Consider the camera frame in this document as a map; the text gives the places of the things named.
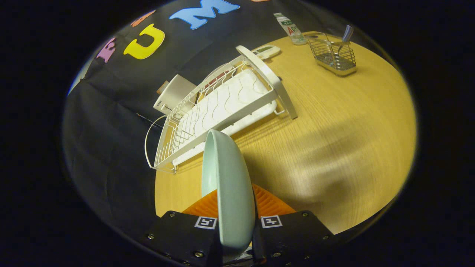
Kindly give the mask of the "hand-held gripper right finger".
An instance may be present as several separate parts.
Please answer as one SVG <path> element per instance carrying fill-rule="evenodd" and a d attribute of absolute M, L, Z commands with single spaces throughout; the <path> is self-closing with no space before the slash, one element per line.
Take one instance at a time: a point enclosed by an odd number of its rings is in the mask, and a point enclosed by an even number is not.
<path fill-rule="evenodd" d="M 296 211 L 253 184 L 256 220 L 252 237 L 256 265 L 295 265 L 327 251 L 334 234 L 311 211 Z"/>

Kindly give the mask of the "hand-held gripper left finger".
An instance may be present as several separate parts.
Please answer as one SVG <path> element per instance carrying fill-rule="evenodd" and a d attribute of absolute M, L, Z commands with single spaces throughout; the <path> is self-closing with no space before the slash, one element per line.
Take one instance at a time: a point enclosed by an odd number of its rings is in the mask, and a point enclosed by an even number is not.
<path fill-rule="evenodd" d="M 221 266 L 217 191 L 183 212 L 168 211 L 143 234 L 143 245 L 183 266 Z"/>

